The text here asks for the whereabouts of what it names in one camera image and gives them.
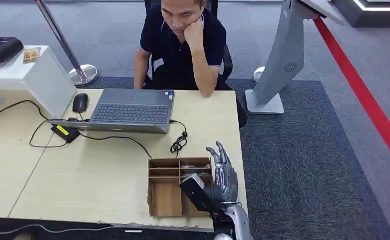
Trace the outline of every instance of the cardboard compartment organizer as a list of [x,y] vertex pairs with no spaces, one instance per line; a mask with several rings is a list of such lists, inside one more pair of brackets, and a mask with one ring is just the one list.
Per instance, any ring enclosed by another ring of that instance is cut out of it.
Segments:
[[180,189],[185,177],[197,173],[209,187],[212,182],[208,157],[150,159],[148,163],[148,205],[152,217],[207,217],[196,210]]

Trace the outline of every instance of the speaker grille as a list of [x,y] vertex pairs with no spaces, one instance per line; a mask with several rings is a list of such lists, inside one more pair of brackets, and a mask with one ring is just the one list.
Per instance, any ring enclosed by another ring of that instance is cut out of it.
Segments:
[[298,68],[298,64],[294,61],[290,61],[283,67],[283,71],[291,73],[294,72],[296,68]]

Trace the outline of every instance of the laptop keyboard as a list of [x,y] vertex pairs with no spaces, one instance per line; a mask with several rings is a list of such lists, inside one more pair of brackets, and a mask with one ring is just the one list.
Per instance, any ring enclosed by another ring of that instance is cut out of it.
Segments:
[[90,118],[91,122],[166,124],[166,105],[100,104],[99,111]]

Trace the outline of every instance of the gray laptop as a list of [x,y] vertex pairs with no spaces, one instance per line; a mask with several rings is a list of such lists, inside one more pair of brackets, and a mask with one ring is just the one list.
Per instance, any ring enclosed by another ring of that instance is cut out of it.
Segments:
[[166,134],[173,101],[173,90],[106,88],[89,122],[46,122],[87,131]]

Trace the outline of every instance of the computer mouse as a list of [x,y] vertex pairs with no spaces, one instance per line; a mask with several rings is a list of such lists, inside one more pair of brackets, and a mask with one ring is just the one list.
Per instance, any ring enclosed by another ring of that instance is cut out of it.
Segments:
[[74,97],[73,101],[73,112],[82,113],[87,110],[89,104],[89,97],[85,93],[79,93]]

